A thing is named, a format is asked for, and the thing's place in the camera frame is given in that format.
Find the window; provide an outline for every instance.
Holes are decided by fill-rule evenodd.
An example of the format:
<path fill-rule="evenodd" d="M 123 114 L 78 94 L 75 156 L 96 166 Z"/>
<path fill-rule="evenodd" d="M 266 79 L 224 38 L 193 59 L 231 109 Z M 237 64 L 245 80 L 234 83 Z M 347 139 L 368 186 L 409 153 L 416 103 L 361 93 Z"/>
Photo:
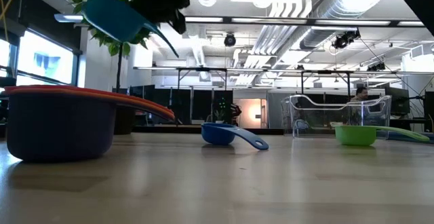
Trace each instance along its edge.
<path fill-rule="evenodd" d="M 6 67 L 9 64 L 9 50 L 9 43 L 0 39 L 0 65 Z"/>
<path fill-rule="evenodd" d="M 74 54 L 32 32 L 21 37 L 18 54 L 18 70 L 71 83 Z M 17 85 L 45 83 L 30 77 L 18 76 Z"/>

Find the green cup handle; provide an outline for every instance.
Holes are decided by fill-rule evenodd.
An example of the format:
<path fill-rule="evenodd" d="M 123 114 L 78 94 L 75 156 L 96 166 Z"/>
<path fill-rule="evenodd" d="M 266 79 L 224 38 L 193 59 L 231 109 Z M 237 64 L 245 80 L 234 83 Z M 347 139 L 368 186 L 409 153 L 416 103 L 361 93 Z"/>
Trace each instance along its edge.
<path fill-rule="evenodd" d="M 390 132 L 398 132 L 402 135 L 409 136 L 409 137 L 414 138 L 414 139 L 419 140 L 419 141 L 429 141 L 428 136 L 424 136 L 420 133 L 412 132 L 409 130 L 404 130 L 401 128 L 392 128 L 392 127 L 388 127 L 388 126 L 365 126 L 365 127 L 371 127 L 371 128 L 375 128 L 378 130 L 386 130 L 386 131 L 390 131 Z"/>

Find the monitor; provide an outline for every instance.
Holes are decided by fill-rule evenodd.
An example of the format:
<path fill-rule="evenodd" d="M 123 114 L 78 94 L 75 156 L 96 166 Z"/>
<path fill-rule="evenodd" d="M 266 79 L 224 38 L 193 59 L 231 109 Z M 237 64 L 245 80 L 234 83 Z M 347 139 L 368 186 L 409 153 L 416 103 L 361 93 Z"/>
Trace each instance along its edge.
<path fill-rule="evenodd" d="M 410 113 L 410 99 L 408 90 L 399 88 L 385 88 L 386 95 L 392 96 L 392 115 L 406 115 Z"/>

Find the desk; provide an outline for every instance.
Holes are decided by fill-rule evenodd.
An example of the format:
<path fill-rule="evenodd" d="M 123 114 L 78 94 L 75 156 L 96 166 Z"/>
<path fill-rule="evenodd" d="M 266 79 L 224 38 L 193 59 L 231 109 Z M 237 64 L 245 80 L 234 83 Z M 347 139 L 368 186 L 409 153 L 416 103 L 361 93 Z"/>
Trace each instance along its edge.
<path fill-rule="evenodd" d="M 429 123 L 428 119 L 391 119 L 390 127 L 412 130 L 410 124 Z"/>

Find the security camera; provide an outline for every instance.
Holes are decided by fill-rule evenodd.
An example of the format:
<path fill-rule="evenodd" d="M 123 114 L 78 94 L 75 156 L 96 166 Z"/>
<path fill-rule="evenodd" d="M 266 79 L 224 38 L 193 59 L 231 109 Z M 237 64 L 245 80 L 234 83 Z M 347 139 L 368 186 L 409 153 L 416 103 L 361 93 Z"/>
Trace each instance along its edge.
<path fill-rule="evenodd" d="M 228 33 L 224 39 L 224 45 L 226 47 L 233 47 L 237 43 L 235 36 L 232 33 Z"/>

